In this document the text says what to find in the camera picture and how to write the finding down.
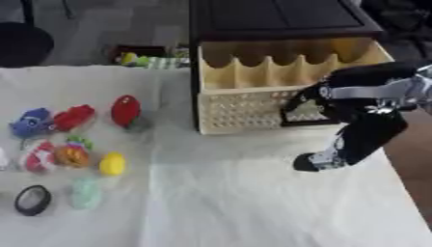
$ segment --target red and white toy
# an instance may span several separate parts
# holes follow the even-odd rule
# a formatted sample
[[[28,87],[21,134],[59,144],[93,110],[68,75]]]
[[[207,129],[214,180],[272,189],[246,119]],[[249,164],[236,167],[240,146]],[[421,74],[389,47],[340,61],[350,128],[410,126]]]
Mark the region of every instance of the red and white toy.
[[[29,172],[51,172],[56,168],[54,160],[54,145],[47,140],[38,140],[25,148],[18,164]]]

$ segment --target table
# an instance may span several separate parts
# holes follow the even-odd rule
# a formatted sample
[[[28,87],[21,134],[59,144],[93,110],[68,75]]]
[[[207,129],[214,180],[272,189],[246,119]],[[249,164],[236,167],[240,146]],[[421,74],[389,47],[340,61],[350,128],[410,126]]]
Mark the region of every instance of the table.
[[[0,69],[2,126],[31,108],[64,110],[89,103],[98,112],[85,135],[96,157],[121,151],[126,173],[98,177],[96,209],[68,201],[73,178],[0,173],[0,237],[5,246],[431,246],[432,234],[382,151],[362,164],[319,174],[290,163],[325,147],[338,126],[296,127],[231,136],[201,136],[190,116],[188,70],[119,67]],[[117,96],[141,100],[153,128],[131,135],[107,116]],[[61,143],[63,134],[52,137]],[[0,147],[18,141],[0,128]],[[13,207],[25,186],[43,184],[54,203],[37,217]]]

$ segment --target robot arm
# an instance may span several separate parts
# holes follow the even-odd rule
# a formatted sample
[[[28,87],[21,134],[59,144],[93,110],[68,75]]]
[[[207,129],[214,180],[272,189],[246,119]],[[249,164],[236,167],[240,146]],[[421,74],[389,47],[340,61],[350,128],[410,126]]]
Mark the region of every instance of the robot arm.
[[[340,69],[299,92],[281,110],[285,113],[314,100],[320,113],[348,123],[326,150],[297,157],[294,168],[317,172],[355,165],[402,132],[407,124],[401,111],[418,106],[432,114],[432,66],[387,63]]]

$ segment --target blue toy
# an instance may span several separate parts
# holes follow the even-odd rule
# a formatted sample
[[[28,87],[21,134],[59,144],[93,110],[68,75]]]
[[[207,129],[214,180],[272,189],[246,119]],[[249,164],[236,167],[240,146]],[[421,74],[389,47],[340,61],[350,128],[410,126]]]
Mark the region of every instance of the blue toy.
[[[45,108],[38,108],[24,113],[15,123],[9,123],[13,135],[27,139],[45,134],[55,129],[51,114]]]

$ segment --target gray carpet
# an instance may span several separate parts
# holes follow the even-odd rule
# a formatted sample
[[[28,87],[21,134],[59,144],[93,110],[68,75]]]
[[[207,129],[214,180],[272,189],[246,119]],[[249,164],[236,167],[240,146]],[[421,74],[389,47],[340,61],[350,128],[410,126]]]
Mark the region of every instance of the gray carpet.
[[[34,0],[37,26],[50,33],[55,48],[45,65],[107,64],[115,44],[175,45],[187,41],[187,0]],[[17,0],[2,0],[0,21],[21,21]]]

